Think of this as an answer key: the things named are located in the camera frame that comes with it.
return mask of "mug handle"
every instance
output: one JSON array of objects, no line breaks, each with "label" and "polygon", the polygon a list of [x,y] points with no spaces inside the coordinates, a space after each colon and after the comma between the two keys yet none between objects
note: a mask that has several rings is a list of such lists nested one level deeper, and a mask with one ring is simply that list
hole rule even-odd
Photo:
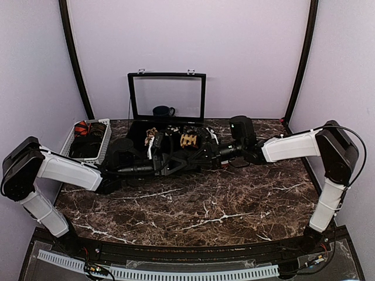
[{"label": "mug handle", "polygon": [[174,116],[176,113],[176,109],[174,107],[169,108],[169,116]]}]

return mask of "black object in basket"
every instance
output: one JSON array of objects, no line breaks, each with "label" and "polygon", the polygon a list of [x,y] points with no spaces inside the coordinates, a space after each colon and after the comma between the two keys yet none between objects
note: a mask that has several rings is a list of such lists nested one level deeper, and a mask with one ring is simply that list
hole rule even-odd
[{"label": "black object in basket", "polygon": [[92,123],[86,136],[75,137],[70,145],[69,157],[71,158],[93,158],[99,153],[103,141],[106,124]]}]

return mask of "case lid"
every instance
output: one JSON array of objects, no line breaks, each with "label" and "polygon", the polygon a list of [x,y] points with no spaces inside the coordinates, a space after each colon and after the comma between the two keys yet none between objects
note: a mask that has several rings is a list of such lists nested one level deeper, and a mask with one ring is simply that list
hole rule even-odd
[{"label": "case lid", "polygon": [[[205,74],[140,72],[129,73],[128,81],[135,120],[203,123]],[[160,105],[174,108],[175,116],[154,116]]]}]

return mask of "white wall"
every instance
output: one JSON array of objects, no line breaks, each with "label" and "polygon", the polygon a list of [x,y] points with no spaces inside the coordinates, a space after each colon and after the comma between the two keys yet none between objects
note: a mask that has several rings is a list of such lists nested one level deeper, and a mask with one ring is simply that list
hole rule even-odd
[{"label": "white wall", "polygon": [[[53,0],[0,1],[0,160],[26,137],[59,151],[72,124],[85,119]],[[40,181],[53,199],[59,183]],[[35,223],[0,197],[0,280],[18,280]]]},{"label": "white wall", "polygon": [[95,116],[127,118],[129,72],[194,68],[208,77],[206,117],[282,118],[301,56],[309,3],[69,1]]},{"label": "white wall", "polygon": [[[374,90],[375,2],[320,1],[311,54],[291,128],[296,132],[335,119],[357,131],[366,142],[367,166],[349,191],[337,221],[347,225],[367,280],[375,279]],[[322,179],[321,161],[311,158],[310,163]]]}]

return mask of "robotic arm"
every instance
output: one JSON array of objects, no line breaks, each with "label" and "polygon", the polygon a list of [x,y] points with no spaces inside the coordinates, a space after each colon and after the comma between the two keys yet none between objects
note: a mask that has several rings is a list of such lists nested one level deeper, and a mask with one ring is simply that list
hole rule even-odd
[{"label": "robotic arm", "polygon": [[[67,252],[75,253],[80,250],[80,245],[74,227],[40,192],[35,178],[53,179],[108,194],[119,188],[120,177],[167,176],[197,167],[220,168],[239,156],[255,165],[296,157],[320,156],[326,171],[325,185],[316,210],[305,228],[301,245],[304,251],[309,252],[319,242],[322,232],[327,229],[340,208],[359,156],[353,141],[338,126],[336,121],[329,121],[321,129],[314,131],[258,141],[251,119],[236,116],[230,120],[234,139],[232,143],[219,144],[211,132],[201,128],[198,133],[205,141],[197,151],[178,154],[172,153],[171,147],[169,155],[154,153],[152,159],[135,161],[132,165],[115,171],[98,169],[61,156],[40,145],[38,139],[29,137],[5,158],[1,192],[3,196],[23,205],[57,238]],[[153,145],[156,150],[164,135],[167,133],[155,137]],[[121,152],[129,151],[138,154],[129,142],[118,145],[112,150],[112,162],[118,160]]]}]

